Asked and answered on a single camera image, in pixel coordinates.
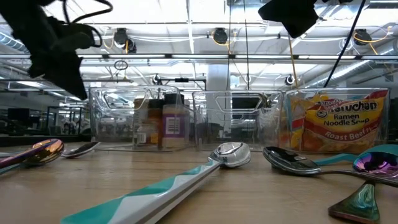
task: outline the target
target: clear plastic bin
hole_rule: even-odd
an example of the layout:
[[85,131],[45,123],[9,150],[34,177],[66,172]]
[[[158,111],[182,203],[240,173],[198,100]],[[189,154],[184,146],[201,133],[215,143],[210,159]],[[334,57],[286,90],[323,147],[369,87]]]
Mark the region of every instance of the clear plastic bin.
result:
[[281,91],[198,91],[192,96],[199,150],[231,141],[245,142],[252,151],[279,145]]
[[285,94],[280,147],[361,153],[387,141],[389,89],[321,88]]
[[[175,151],[185,148],[189,144],[189,135],[185,134],[182,134],[179,144],[171,146],[164,143],[168,141],[165,137],[171,134],[180,137],[180,132],[187,130],[189,133],[190,127],[185,121],[189,121],[190,113],[181,102],[178,88],[172,86],[91,88],[92,133],[96,141],[105,142],[103,146],[119,151]],[[169,117],[167,123],[164,107]],[[173,116],[178,118],[174,121],[180,118],[183,121],[172,123]]]

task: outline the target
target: jar label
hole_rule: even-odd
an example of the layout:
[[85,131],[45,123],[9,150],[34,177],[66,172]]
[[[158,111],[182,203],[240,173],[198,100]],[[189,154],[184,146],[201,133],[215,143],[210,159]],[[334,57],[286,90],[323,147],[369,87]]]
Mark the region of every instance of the jar label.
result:
[[137,135],[137,143],[146,143],[147,135],[145,133],[138,133]]
[[184,138],[185,132],[184,114],[164,114],[163,131],[165,138]]
[[159,138],[159,135],[158,135],[157,133],[151,134],[151,136],[150,136],[150,143],[152,143],[152,144],[157,144],[158,138]]

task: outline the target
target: wooden table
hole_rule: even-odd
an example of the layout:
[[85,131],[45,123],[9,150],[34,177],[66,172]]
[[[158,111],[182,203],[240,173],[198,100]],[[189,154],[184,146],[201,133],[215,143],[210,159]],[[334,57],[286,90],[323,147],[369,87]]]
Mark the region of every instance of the wooden table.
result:
[[[206,162],[209,152],[96,151],[0,176],[0,223],[59,223],[69,214],[122,196]],[[333,168],[349,169],[349,164]],[[159,223],[344,223],[327,208],[364,181],[344,175],[280,175],[260,152],[235,170],[219,170]],[[377,185],[381,223],[398,222],[398,191]]]

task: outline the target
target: ramen noodle soup package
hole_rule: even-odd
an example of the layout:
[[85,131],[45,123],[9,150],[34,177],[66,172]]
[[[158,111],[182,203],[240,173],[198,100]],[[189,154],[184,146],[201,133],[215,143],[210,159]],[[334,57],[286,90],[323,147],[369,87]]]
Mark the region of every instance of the ramen noodle soup package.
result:
[[290,97],[290,147],[303,152],[361,153],[378,138],[388,90],[360,99]]

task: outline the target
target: black cable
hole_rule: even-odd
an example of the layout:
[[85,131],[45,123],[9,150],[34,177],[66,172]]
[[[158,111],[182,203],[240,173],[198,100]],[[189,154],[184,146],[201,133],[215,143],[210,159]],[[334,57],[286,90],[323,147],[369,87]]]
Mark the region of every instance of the black cable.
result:
[[102,4],[105,4],[105,5],[109,6],[109,8],[101,10],[101,11],[98,11],[98,12],[92,12],[92,13],[88,13],[88,14],[79,16],[75,20],[73,20],[72,22],[78,22],[78,21],[80,21],[82,19],[87,19],[87,18],[92,17],[92,16],[98,16],[98,15],[105,14],[105,13],[113,11],[113,5],[110,2],[108,2],[107,0],[94,0],[94,1],[102,3]]
[[243,0],[243,11],[244,11],[244,28],[246,30],[246,60],[248,64],[248,90],[250,90],[250,76],[249,76],[249,41],[248,41],[248,22],[246,20],[246,0]]
[[[73,20],[72,22],[76,23],[76,22],[78,22],[78,21],[80,21],[82,19],[86,19],[86,18],[89,18],[89,17],[92,17],[92,16],[98,16],[98,15],[101,15],[101,14],[104,14],[104,13],[111,12],[113,10],[113,5],[110,2],[108,2],[107,0],[94,0],[94,1],[102,3],[102,4],[105,4],[105,5],[109,6],[109,8],[105,9],[105,10],[98,11],[98,12],[92,12],[92,13],[89,13],[89,14],[85,14],[85,15],[79,16],[75,20]],[[68,11],[67,11],[67,0],[62,0],[62,10],[63,10],[63,15],[65,16],[65,20],[66,20],[67,24],[70,24],[70,18],[69,18]],[[103,40],[102,40],[102,36],[101,36],[100,32],[98,32],[98,30],[95,29],[94,27],[91,27],[91,30],[94,33],[96,33],[98,35],[98,37],[99,37],[99,44],[93,44],[93,47],[101,47],[102,44],[103,44]]]
[[67,11],[67,0],[62,0],[62,10],[63,10],[63,16],[65,16],[67,24],[70,24],[70,19]]
[[365,2],[366,2],[366,0],[362,0],[361,5],[359,6],[358,12],[356,13],[355,20],[354,20],[354,22],[353,22],[353,26],[351,27],[351,30],[349,31],[349,34],[348,34],[348,36],[347,36],[347,41],[346,41],[346,43],[344,44],[344,47],[343,47],[343,49],[341,50],[341,52],[340,52],[340,54],[339,54],[339,56],[338,56],[338,58],[337,58],[337,60],[336,60],[335,65],[334,65],[333,68],[331,69],[331,72],[330,72],[330,75],[329,75],[329,77],[328,77],[328,80],[325,82],[325,84],[324,84],[324,86],[323,86],[324,88],[326,88],[326,87],[328,86],[329,81],[330,81],[330,79],[331,79],[331,76],[334,74],[334,72],[335,72],[335,70],[336,70],[336,68],[337,68],[337,65],[339,64],[339,62],[340,62],[340,60],[341,60],[341,57],[343,56],[344,52],[345,52],[346,49],[347,49],[347,46],[348,46],[348,44],[349,44],[349,40],[351,40],[351,36],[352,36],[353,33],[354,33],[356,23],[358,22],[359,16],[361,15],[361,12],[362,12],[362,9],[363,9],[363,7],[364,7],[364,5],[365,5]]
[[99,37],[99,44],[93,44],[93,47],[101,47],[101,46],[102,46],[102,43],[103,43],[103,40],[102,40],[102,37],[101,37],[100,32],[98,32],[98,30],[95,29],[94,27],[91,27],[91,30],[92,30],[94,33],[96,33],[96,34],[98,35],[98,37]]
[[229,0],[229,35],[228,35],[228,69],[226,74],[226,90],[229,88],[229,50],[231,46],[231,15],[232,15],[232,0]]

